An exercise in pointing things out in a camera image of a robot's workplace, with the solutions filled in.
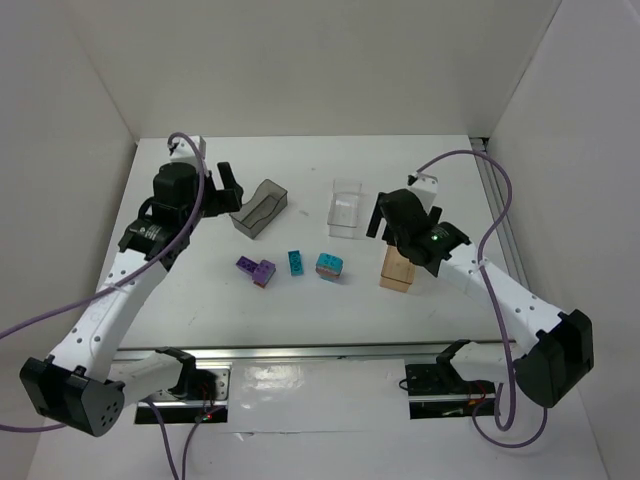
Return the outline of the teal rounded lego brick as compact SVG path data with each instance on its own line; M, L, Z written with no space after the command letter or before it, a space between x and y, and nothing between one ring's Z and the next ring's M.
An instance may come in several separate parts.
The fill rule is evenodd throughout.
M315 270L325 270L335 273L342 273L343 260L340 257L331 255L329 253L320 253L316 261Z

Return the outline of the orange lego brick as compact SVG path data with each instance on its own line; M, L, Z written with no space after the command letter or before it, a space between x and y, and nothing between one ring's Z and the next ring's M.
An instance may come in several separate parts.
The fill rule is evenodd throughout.
M325 270L317 270L316 273L324 280L328 281L337 281L340 278L340 273L325 271Z

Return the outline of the amber plastic container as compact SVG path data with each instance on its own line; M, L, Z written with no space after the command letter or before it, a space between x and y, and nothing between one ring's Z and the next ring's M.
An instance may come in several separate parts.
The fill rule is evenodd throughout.
M414 282L415 266L396 247L388 246L381 269L379 286L407 293Z

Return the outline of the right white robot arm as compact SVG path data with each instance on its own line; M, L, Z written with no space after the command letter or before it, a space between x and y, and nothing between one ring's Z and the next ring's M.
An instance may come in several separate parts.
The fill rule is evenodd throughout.
M441 372L454 383L514 380L535 404L554 407L594 366L590 318L545 302L480 259L469 237L440 214L438 207L425 210L408 189L381 193L367 234L380 235L413 265L501 314L510 346L458 340L438 356Z

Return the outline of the teal flat lego brick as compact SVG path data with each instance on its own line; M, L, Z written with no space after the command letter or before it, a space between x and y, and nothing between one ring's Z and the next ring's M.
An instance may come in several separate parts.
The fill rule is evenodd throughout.
M288 262L290 274L292 276L301 276L304 274L304 265L299 250L292 250L288 252Z

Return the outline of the side aluminium rail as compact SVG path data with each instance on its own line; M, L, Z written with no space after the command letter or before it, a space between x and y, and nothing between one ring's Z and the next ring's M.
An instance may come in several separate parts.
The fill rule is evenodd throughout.
M497 218L506 206L506 184L499 171L489 162L486 162L483 159L477 159L476 164L487 196L491 214L494 218ZM505 258L506 271L524 287L529 288L529 282L519 255L509 216L506 216L501 221L500 225L496 229L496 235Z

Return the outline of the clear plastic container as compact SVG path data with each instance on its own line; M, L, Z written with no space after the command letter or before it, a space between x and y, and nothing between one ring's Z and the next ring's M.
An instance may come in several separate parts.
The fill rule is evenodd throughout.
M360 238L362 183L351 179L333 180L327 217L328 235L334 238Z

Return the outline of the purple rounded lego brick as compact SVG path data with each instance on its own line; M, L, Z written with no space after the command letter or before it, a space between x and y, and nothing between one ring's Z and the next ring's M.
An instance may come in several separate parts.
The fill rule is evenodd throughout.
M252 281L255 285L265 288L275 272L276 266L274 263L262 260L252 273Z

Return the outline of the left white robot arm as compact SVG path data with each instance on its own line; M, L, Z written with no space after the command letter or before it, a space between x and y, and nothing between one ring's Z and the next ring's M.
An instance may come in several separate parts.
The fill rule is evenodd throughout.
M122 410L159 392L212 401L215 374L173 347L113 368L134 318L190 243L189 219L236 212L243 189L229 163L217 165L223 187L185 162L160 167L153 195L119 242L102 297L92 301L66 337L43 360L30 357L19 377L36 412L94 437L106 434Z

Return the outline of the aluminium mounting rail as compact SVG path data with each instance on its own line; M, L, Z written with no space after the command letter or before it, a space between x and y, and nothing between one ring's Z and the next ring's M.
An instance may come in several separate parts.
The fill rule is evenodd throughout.
M451 342L284 345L266 347L210 347L181 350L198 360L214 362L249 361L311 361L340 359L426 358L435 357Z

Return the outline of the smoky grey plastic container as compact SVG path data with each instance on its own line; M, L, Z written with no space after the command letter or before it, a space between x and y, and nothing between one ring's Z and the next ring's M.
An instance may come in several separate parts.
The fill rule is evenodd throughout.
M288 191L265 179L252 198L238 212L230 214L234 227L250 239L255 239L287 206Z

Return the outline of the purple flat lego brick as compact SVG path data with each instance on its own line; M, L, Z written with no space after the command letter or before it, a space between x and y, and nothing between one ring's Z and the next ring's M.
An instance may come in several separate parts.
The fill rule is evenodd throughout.
M255 269L257 268L258 264L256 262L254 262L253 260L245 257L245 256L241 256L237 262L236 262L236 266L244 273L252 276Z

